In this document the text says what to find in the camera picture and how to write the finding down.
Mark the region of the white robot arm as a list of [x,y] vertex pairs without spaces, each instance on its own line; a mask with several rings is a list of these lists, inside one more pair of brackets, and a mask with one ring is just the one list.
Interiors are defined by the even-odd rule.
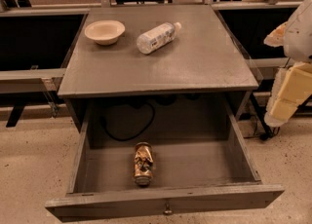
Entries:
[[285,56],[294,60],[290,68],[278,69],[267,102],[264,122],[276,128],[312,95],[312,0],[303,0],[289,19],[264,39],[264,44],[282,46]]

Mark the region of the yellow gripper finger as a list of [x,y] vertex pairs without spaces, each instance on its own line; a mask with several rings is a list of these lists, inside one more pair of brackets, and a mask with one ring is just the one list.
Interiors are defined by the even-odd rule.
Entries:
[[286,23],[280,24],[277,28],[275,28],[270,34],[268,34],[263,43],[270,47],[280,47],[284,44],[284,33],[286,28]]
[[266,106],[265,124],[274,128],[282,126],[311,95],[311,63],[296,62],[290,68],[280,68]]

